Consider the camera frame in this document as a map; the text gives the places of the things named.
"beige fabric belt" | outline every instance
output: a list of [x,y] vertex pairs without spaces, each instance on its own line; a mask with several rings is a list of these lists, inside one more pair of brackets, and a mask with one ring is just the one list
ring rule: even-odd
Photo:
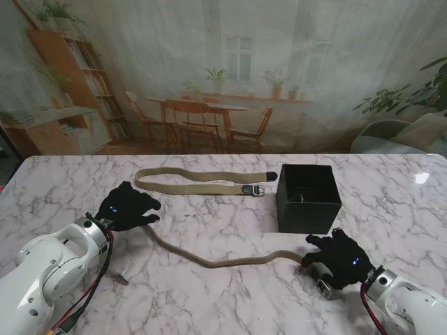
[[165,185],[141,181],[146,176],[157,174],[178,174],[192,181],[226,180],[238,184],[252,184],[264,181],[274,181],[277,178],[275,172],[264,173],[234,173],[234,172],[192,172],[178,167],[157,167],[143,169],[135,175],[135,185],[148,191],[165,194],[199,194],[199,195],[253,195],[263,196],[264,186],[243,185],[226,186],[218,184],[189,184],[189,185]]
[[[155,191],[166,194],[199,194],[199,195],[247,195],[249,185],[244,186],[224,186],[216,184],[192,184],[192,185],[165,185],[151,183],[147,181],[141,181],[140,179],[145,176],[154,176],[156,174],[178,174],[187,179],[193,181],[213,181],[213,180],[226,180],[232,181],[239,184],[250,184],[262,181],[274,181],[277,178],[275,172],[264,172],[264,173],[234,173],[234,172],[192,172],[177,167],[158,167],[153,169],[143,169],[136,173],[135,184],[136,186],[143,188],[148,191]],[[195,262],[203,267],[216,269],[219,267],[235,267],[239,265],[260,265],[271,262],[276,258],[287,258],[293,260],[298,264],[301,264],[302,257],[297,253],[287,250],[275,251],[266,256],[261,257],[247,257],[238,258],[234,260],[221,260],[221,261],[210,261],[200,256],[194,255],[183,248],[174,246],[167,241],[163,240],[160,236],[155,233],[154,228],[150,225],[144,225],[141,227],[146,235],[157,242],[160,246],[166,250],[180,255],[187,260]]]

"black cable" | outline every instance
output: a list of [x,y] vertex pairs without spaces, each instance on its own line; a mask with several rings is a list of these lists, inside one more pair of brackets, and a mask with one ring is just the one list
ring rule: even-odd
[[110,257],[112,256],[113,251],[113,238],[110,231],[106,230],[105,232],[107,234],[107,238],[109,240],[109,249],[107,250],[107,255],[105,257],[105,261],[103,264],[103,267],[101,267],[101,270],[99,272],[98,278],[96,279],[96,282],[94,286],[91,288],[91,291],[85,300],[84,304],[72,315],[70,315],[68,318],[65,319],[65,321],[59,326],[60,329],[62,329],[64,332],[68,333],[71,328],[73,328],[78,321],[79,317],[84,313],[85,309],[89,305],[91,299],[93,298],[93,295],[95,294],[95,291],[99,285],[99,282],[104,277],[104,274],[107,272],[107,269],[110,264]]

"belt tip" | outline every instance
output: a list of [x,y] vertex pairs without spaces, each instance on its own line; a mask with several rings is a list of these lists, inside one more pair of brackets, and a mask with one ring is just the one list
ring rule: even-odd
[[278,174],[276,172],[266,172],[267,175],[267,181],[275,181],[278,178]]

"wire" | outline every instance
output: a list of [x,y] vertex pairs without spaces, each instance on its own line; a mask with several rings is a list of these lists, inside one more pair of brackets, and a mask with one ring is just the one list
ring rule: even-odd
[[61,323],[63,322],[63,321],[65,321],[65,319],[68,317],[68,315],[70,314],[70,312],[85,298],[85,296],[87,296],[87,294],[90,292],[90,290],[91,290],[91,288],[93,287],[93,285],[95,284],[95,282],[97,281],[98,279],[96,278],[94,281],[93,281],[93,283],[91,283],[90,284],[90,286],[84,291],[84,293],[82,294],[82,296],[81,296],[81,298],[79,298],[75,303],[74,303],[74,305],[72,305],[72,307],[70,307],[68,310],[67,310],[67,312],[65,312],[65,314],[62,316],[62,318],[60,318],[59,319],[59,321],[53,326],[53,328],[51,328],[51,330],[56,330],[56,328],[58,327],[58,326],[60,326],[61,325]]
[[366,301],[365,291],[366,291],[365,284],[362,284],[362,286],[360,287],[360,297],[362,298],[363,306],[365,306],[366,311],[368,312],[370,318],[372,319],[372,322],[374,322],[374,324],[376,325],[376,327],[380,331],[380,333],[382,335],[388,335],[388,333],[386,332],[385,328],[383,328],[383,326],[377,320],[376,316],[374,315],[374,313],[372,312],[371,308],[369,307],[369,305],[368,305],[368,303]]
[[[99,285],[99,282],[104,277],[104,274],[107,272],[107,269],[110,264],[110,257],[112,255],[113,251],[113,241],[115,240],[115,237],[113,233],[109,230],[106,230],[105,233],[107,234],[107,237],[109,239],[109,248],[107,250],[107,255],[105,257],[105,261],[103,266],[101,267],[101,270],[99,272],[98,277],[96,280],[87,288],[87,290],[84,292],[82,297],[72,306],[70,309],[64,314],[64,316],[61,318],[61,320],[52,328],[52,330],[55,330],[56,328],[61,328],[64,332],[68,333],[71,328],[74,327],[76,322],[78,321],[79,317],[84,313],[85,309],[89,305],[91,299],[93,298],[93,295]],[[78,305],[88,294],[87,299],[85,300],[84,304],[73,314],[69,315],[69,313]]]

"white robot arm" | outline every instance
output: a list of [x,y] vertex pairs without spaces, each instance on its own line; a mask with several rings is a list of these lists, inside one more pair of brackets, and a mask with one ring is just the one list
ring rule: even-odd
[[398,334],[447,333],[447,300],[390,270],[383,271],[376,278],[367,296],[391,321]]
[[[85,254],[76,255],[63,244],[65,239],[81,246]],[[107,249],[105,235],[87,218],[32,239],[18,253],[17,268],[0,279],[0,334],[41,334],[54,301],[70,292],[87,273],[90,261]]]

